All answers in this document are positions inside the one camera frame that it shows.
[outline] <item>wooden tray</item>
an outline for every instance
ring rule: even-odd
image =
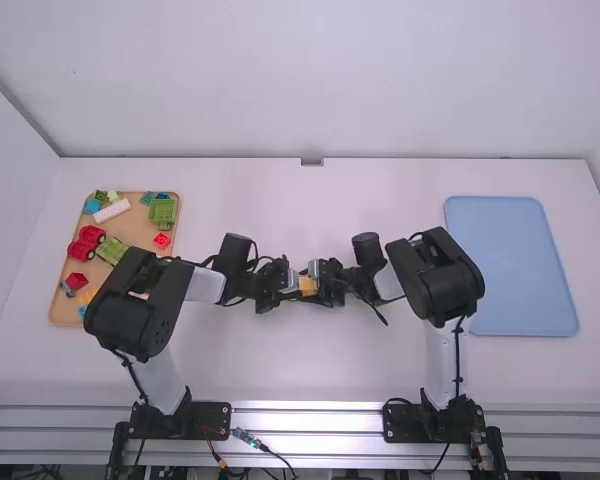
[[[165,192],[176,201],[178,216],[173,224],[173,228],[168,232],[163,232],[171,237],[171,245],[165,250],[160,250],[153,243],[153,239],[160,231],[154,223],[149,221],[149,207],[140,203],[140,198],[144,192],[119,191],[118,193],[123,198],[129,200],[131,209],[97,226],[107,232],[107,237],[117,237],[125,245],[141,247],[155,252],[159,256],[171,255],[176,227],[178,226],[178,218],[180,217],[180,197],[176,193]],[[96,222],[93,219],[93,215],[80,213],[71,241],[78,238],[78,231],[85,225],[96,225]],[[78,311],[80,306],[88,303],[92,295],[95,295],[111,270],[113,270],[113,267],[98,256],[85,263],[67,256],[56,287],[72,272],[84,274],[89,280],[89,284],[78,290],[75,298],[68,298],[65,292],[57,287],[51,300],[51,306],[49,307],[49,321],[58,327],[81,327],[82,318],[80,318]]]

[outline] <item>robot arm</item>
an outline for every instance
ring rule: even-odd
[[[168,343],[186,300],[216,303],[225,277],[131,247],[85,312],[84,328],[129,369],[141,401],[173,415],[187,388]]]
[[[466,332],[477,302],[484,296],[480,270],[442,227],[410,242],[385,247],[413,311],[425,323],[427,379],[425,393],[437,410],[468,395]]]

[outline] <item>white backdrop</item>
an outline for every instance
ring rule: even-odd
[[[582,156],[600,0],[0,1],[67,155]]]
[[[58,156],[0,94],[0,313]]]

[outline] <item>blue tray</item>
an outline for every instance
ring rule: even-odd
[[[450,197],[449,233],[485,281],[471,332],[569,337],[578,316],[542,204],[528,197]]]

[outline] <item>white table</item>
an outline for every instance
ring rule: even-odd
[[[537,198],[580,332],[470,336],[470,384],[503,429],[512,469],[600,470],[600,196],[580,160],[326,159],[322,168],[299,159],[63,160],[0,320],[0,462],[106,463],[112,427],[135,398],[93,337],[47,321],[76,211],[95,188],[179,192],[183,258],[216,253],[229,231],[298,268],[316,256],[354,264],[350,239],[363,231],[384,244],[443,225],[451,195]],[[422,321],[406,302],[383,313],[389,328],[354,298],[341,309],[294,304],[266,315],[250,302],[187,304],[170,345],[194,396],[232,401],[233,425],[264,432],[296,465],[431,466],[438,446],[389,446],[379,435],[381,403],[417,400],[425,372]],[[50,428],[35,430],[42,426]],[[218,448],[236,466],[274,465],[238,442]],[[205,449],[147,442],[143,462],[211,465]],[[444,467],[468,468],[465,455],[452,447]]]

